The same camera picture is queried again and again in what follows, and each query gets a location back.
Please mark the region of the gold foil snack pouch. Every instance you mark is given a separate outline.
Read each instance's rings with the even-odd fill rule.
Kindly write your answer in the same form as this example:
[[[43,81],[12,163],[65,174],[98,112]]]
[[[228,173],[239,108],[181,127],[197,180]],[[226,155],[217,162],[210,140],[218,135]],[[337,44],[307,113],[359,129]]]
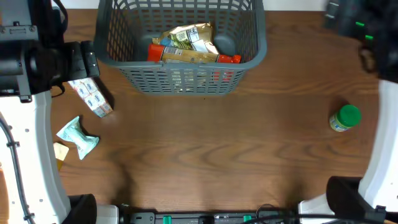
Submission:
[[[154,37],[152,43],[178,49],[219,54],[213,44],[213,27],[210,22],[178,26]]]

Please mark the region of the green lidded jar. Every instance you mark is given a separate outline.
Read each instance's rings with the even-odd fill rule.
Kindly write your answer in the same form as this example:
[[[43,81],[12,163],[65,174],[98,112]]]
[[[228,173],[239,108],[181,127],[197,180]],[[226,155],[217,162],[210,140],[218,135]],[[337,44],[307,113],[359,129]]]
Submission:
[[[344,105],[330,116],[330,127],[337,132],[344,132],[358,125],[361,121],[361,111],[354,105]]]

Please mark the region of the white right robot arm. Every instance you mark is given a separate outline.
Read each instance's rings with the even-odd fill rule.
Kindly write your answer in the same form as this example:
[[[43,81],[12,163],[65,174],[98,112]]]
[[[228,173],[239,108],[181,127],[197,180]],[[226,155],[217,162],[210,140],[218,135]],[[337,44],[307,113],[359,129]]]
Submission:
[[[336,0],[325,25],[361,42],[363,69],[379,79],[379,120],[363,177],[330,177],[326,193],[298,205],[284,223],[384,223],[397,221],[397,1]]]

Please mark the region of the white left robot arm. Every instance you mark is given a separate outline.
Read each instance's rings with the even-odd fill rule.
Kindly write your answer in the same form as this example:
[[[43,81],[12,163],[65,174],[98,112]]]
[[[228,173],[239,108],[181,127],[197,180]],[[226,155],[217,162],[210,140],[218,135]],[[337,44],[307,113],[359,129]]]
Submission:
[[[53,148],[51,89],[100,74],[90,41],[65,42],[60,1],[1,2],[1,164],[9,223],[95,223],[91,194],[68,196]]]

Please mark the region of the white blue printed carton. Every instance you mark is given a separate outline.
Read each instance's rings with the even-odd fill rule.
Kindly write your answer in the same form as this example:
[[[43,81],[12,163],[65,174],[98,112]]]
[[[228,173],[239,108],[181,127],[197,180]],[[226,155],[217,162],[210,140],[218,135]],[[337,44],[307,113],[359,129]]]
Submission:
[[[69,81],[68,84],[98,117],[103,118],[113,111],[105,95],[93,78],[72,80]]]

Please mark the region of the grey plastic lattice basket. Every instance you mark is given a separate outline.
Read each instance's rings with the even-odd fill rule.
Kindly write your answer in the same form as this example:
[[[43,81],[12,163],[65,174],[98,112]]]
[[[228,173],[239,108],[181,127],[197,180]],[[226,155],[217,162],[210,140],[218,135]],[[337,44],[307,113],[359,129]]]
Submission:
[[[213,43],[239,63],[148,61],[153,38],[172,28],[210,22]],[[151,95],[225,95],[267,53],[261,0],[100,0],[96,56],[119,69],[139,91]]]

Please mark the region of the mint green wrapped packet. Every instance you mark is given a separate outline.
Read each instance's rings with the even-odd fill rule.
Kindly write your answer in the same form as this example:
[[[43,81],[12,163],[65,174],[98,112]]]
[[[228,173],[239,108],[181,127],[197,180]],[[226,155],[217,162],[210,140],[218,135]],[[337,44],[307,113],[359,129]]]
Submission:
[[[83,160],[98,144],[100,138],[87,136],[80,127],[80,117],[77,116],[68,122],[57,136],[64,141],[72,142],[78,150],[78,157]]]

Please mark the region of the small tan sachet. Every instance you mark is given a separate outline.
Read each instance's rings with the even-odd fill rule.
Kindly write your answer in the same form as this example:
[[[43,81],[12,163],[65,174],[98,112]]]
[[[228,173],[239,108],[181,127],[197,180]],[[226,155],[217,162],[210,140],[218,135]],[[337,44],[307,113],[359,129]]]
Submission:
[[[60,170],[62,168],[64,160],[69,152],[69,148],[63,144],[55,142],[53,144],[53,149],[54,149],[54,153],[55,153],[57,167],[58,167],[58,170]]]

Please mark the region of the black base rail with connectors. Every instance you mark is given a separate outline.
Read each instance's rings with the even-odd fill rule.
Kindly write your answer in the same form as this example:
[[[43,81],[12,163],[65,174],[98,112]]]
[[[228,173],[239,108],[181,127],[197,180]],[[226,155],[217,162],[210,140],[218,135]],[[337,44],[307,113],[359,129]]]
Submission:
[[[278,216],[264,223],[297,223],[286,215],[294,212],[263,204],[256,210],[213,210],[195,212],[158,212],[156,209],[141,209],[126,204],[119,206],[119,224],[230,224],[244,223],[256,218]]]

